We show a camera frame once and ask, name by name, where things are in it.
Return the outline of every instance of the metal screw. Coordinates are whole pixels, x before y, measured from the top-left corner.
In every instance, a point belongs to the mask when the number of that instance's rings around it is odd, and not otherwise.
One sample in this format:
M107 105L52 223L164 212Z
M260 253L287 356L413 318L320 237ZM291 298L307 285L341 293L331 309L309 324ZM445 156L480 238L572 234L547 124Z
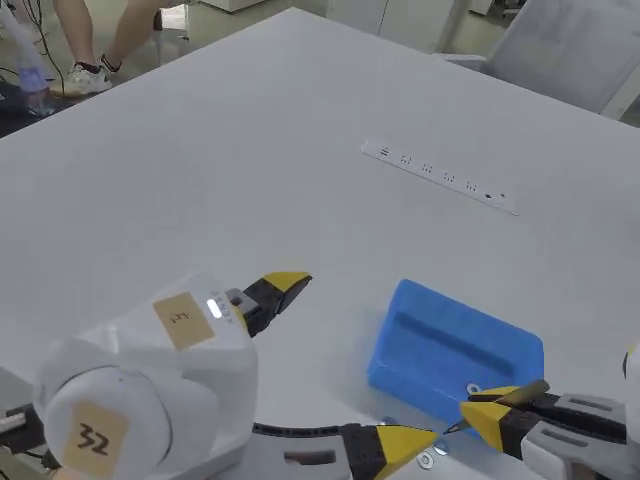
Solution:
M438 455L449 455L449 443L444 438L439 438L436 443L433 444L433 451Z
M384 417L380 422L380 425L400 425L400 424L393 417Z
M433 457L429 452L424 451L416 457L416 461L423 470L431 470L433 468Z
M469 395L473 395L474 393L478 393L481 392L482 389L476 385L475 383L470 383L469 385L467 385L467 393Z

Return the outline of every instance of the beige sticker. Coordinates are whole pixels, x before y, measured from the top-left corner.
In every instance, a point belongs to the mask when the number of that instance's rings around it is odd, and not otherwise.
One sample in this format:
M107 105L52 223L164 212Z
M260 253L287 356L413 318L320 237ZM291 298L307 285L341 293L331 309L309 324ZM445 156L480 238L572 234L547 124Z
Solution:
M190 293L153 304L176 350L184 350L215 337L213 329Z
M94 478L110 479L128 430L129 419L124 415L93 402L78 402L63 465Z

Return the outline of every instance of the power strip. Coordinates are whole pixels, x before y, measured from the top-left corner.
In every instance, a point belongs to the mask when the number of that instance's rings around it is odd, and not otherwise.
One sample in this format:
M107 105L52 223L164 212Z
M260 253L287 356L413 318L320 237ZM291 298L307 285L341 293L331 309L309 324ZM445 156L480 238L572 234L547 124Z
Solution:
M490 191L482 188L476 181L457 175L450 170L425 161L415 155L402 153L401 149L390 146L380 140L368 139L361 148L362 153L376 160L388 163L405 172L417 175L430 182L442 185L450 190L462 193L478 202L498 210L518 215L513 208L511 198L501 191Z

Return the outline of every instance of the blue foam block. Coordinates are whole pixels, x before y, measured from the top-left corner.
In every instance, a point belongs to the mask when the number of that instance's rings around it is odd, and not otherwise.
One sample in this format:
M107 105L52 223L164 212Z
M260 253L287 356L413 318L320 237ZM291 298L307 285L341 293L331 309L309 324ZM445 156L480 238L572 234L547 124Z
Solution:
M453 424L469 384L481 389L544 378L534 334L403 280L368 368L369 383Z

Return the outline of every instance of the person's leg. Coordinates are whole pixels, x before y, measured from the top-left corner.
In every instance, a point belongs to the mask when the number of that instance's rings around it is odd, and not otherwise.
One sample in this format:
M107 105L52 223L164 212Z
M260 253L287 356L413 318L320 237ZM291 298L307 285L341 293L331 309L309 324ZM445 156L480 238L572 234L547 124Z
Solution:
M93 22L84 0L54 0L53 6L71 48L74 62L95 65Z
M113 43L103 56L103 63L115 71L135 50L141 47L151 36L153 17L167 0L129 0Z
M81 97L110 89L107 72L93 54L93 22L84 0L54 0L53 4L75 63L64 83L52 85L51 92Z

